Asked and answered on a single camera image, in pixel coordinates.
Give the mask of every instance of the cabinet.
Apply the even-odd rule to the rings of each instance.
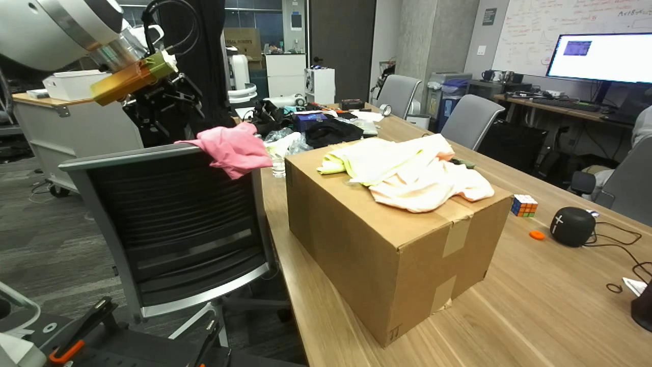
[[[75,186],[60,163],[143,148],[139,129],[117,103],[100,107],[95,100],[63,103],[14,95],[14,117],[44,173],[61,190],[75,192]]]
[[[306,55],[266,55],[271,98],[306,93]]]

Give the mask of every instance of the chair backrest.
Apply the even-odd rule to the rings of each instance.
[[[411,100],[421,86],[423,79],[392,74],[383,83],[378,105],[388,105],[392,115],[407,119]]]
[[[642,138],[595,192],[594,203],[652,226],[652,137]]]
[[[260,173],[233,182],[189,146],[75,160],[61,170],[106,237],[135,318],[206,305],[274,265]]]
[[[465,95],[455,107],[453,115],[448,117],[442,129],[442,135],[458,146],[465,146],[477,151],[492,122],[504,111],[506,111],[504,107],[492,100]]]

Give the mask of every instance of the desk surface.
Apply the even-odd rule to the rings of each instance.
[[[406,142],[424,130],[388,119],[379,135]],[[264,173],[266,208],[310,365],[648,365],[652,333],[629,318],[635,297],[606,288],[635,278],[633,259],[619,250],[536,242],[529,231],[549,228],[553,214],[568,205],[597,208],[601,221],[645,234],[633,247],[641,259],[652,259],[652,231],[475,151],[455,149],[496,186],[532,195],[541,210],[532,221],[510,214],[488,280],[385,350],[291,237],[286,182]]]

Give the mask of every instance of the crumpled white fabric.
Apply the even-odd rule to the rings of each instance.
[[[410,213],[430,213],[450,197],[472,203],[493,197],[492,184],[475,170],[450,163],[453,149],[441,135],[406,144],[360,142],[329,153],[322,173],[347,172],[351,184],[363,184],[379,205]]]

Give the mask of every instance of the door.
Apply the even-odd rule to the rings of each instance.
[[[313,0],[310,63],[335,68],[337,100],[370,98],[376,0]]]

